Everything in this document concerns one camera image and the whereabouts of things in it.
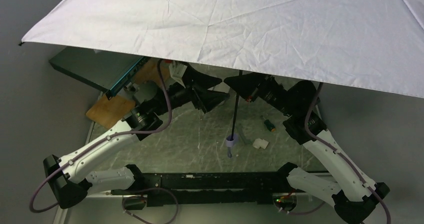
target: gray floor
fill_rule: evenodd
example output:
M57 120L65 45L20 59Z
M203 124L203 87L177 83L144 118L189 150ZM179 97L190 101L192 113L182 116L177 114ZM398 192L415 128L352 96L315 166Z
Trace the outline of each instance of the gray floor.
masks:
M234 69L197 64L194 67L222 79L238 74ZM277 81L288 89L298 80L279 77ZM146 173L265 172L276 171L286 162L295 163L307 171L325 170L309 151L289 137L282 124L286 117L259 98L251 103L244 100L239 102L237 125L247 139L265 139L269 142L268 147L256 149L239 141L232 149L233 157L228 158L225 138L231 134L235 105L235 94L230 93L229 100L206 114L195 109L191 103L173 110L172 124L166 130L124 148L97 170L136 164ZM260 115L270 119L276 131L268 131ZM163 120L167 118L166 114L161 116ZM105 128L95 124L91 140L105 131Z

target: green tool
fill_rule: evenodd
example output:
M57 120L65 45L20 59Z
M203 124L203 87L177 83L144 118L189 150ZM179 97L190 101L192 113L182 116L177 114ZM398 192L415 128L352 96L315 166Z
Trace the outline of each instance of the green tool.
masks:
M260 117L263 119L263 124L265 124L266 129L268 129L268 131L273 132L276 130L276 126L269 119L265 119L263 115L261 115Z

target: wooden board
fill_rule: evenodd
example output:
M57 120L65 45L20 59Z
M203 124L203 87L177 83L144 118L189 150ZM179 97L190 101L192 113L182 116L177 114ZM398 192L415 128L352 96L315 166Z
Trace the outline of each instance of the wooden board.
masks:
M161 79L159 78L158 69L156 65L158 63L157 58L151 58L144 66L135 74L134 83L142 84L146 81L152 80L159 87ZM166 67L160 67L163 79L166 81L170 77L170 70ZM106 96L102 96L85 114L89 119L102 125L103 127L110 129L113 127L121 118L124 117L131 109L136 106L136 102L133 100L127 100L122 96L115 96L108 100Z

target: small white object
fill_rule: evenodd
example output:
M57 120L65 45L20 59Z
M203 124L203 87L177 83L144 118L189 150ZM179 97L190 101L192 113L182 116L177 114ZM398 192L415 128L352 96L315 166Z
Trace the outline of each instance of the small white object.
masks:
M264 139L257 138L253 142L253 147L256 148L256 149L259 149L259 148L265 149L265 148L267 148L268 144L269 144L268 141L266 141Z
M172 79L174 79L177 83L181 84L183 87L186 87L183 82L183 75L186 72L187 66L177 63L176 61L172 61L172 64L169 65L169 74Z

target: green screwdriver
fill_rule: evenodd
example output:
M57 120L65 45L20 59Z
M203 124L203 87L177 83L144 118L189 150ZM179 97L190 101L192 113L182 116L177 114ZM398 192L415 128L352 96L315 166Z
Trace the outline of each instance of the green screwdriver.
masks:
M260 116L263 119L263 124L265 124L266 129L270 132L274 132L276 130L276 126L269 120L265 119L263 115Z

